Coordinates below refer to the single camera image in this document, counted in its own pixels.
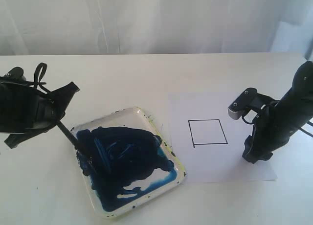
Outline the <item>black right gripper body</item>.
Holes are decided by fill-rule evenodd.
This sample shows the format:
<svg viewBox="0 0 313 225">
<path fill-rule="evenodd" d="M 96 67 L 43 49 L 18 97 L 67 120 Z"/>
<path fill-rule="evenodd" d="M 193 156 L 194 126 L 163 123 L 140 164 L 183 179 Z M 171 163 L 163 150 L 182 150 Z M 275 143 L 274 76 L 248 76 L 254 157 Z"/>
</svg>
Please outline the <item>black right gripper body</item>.
<svg viewBox="0 0 313 225">
<path fill-rule="evenodd" d="M 255 118 L 251 137 L 262 141 L 268 151 L 286 145 L 297 131 L 308 136 L 306 124 L 312 126 L 313 118 L 313 63 L 306 61 L 296 71 L 291 88 L 277 102 L 266 105 Z"/>
</svg>

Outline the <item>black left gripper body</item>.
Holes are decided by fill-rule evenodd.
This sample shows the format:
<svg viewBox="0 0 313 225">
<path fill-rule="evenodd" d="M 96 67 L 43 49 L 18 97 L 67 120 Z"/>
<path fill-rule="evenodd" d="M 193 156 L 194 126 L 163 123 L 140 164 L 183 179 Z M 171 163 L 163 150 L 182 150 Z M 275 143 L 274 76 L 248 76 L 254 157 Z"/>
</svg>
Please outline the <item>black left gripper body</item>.
<svg viewBox="0 0 313 225">
<path fill-rule="evenodd" d="M 14 67 L 0 78 L 0 132 L 3 124 L 17 122 L 30 124 L 34 122 L 59 122 L 64 112 L 57 112 L 49 98 L 52 92 L 41 82 L 45 67 L 35 70 L 33 82 L 24 77 L 21 67 Z"/>
</svg>

